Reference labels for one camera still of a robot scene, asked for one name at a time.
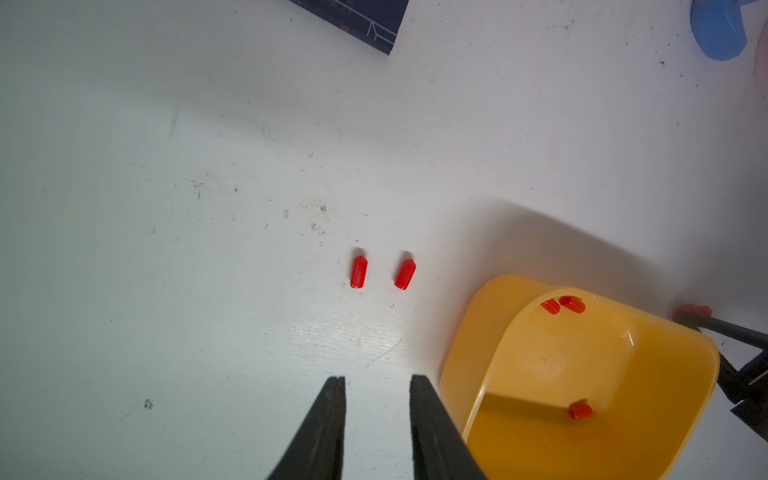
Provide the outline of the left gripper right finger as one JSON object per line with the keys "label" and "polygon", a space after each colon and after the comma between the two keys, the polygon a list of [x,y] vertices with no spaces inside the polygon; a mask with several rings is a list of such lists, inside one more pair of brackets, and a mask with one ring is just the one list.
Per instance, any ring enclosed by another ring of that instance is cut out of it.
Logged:
{"label": "left gripper right finger", "polygon": [[409,406],[415,479],[486,478],[426,376],[412,376]]}

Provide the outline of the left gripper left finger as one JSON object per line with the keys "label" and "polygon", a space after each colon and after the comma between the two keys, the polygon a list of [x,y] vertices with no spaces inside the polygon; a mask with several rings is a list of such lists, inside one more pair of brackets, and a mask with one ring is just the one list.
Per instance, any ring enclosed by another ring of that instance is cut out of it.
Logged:
{"label": "left gripper left finger", "polygon": [[268,479],[341,479],[345,419],[345,378],[329,377]]}

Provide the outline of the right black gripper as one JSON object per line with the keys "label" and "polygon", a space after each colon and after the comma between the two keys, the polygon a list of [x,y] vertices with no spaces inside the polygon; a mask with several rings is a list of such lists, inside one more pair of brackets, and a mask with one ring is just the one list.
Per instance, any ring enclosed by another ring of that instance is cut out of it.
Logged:
{"label": "right black gripper", "polygon": [[717,384],[734,404],[731,413],[764,441],[767,440],[767,351],[765,333],[696,312],[680,311],[673,321],[691,329],[706,329],[763,350],[736,369],[720,355]]}

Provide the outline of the red sleeve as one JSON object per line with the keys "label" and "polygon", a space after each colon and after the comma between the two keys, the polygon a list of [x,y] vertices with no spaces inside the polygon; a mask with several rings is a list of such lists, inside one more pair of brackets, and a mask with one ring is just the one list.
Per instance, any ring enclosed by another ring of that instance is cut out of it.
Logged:
{"label": "red sleeve", "polygon": [[406,258],[401,262],[395,277],[394,285],[400,290],[406,290],[415,274],[417,265],[412,258]]}
{"label": "red sleeve", "polygon": [[689,313],[703,315],[706,317],[713,316],[713,310],[706,305],[683,304],[676,307],[673,310],[672,319],[676,319],[681,314],[689,314]]}
{"label": "red sleeve", "polygon": [[350,286],[353,289],[362,289],[365,284],[368,268],[368,260],[364,255],[357,255],[353,259],[350,274]]}

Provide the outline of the yellow plastic storage box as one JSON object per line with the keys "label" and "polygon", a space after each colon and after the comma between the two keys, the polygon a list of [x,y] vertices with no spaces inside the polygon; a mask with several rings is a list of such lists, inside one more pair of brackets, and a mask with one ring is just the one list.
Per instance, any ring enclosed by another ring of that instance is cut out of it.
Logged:
{"label": "yellow plastic storage box", "polygon": [[[540,307],[566,295],[586,311]],[[702,333],[584,290],[505,275],[469,302],[439,393],[490,479],[662,479],[719,366]],[[579,400],[591,418],[569,417]]]}

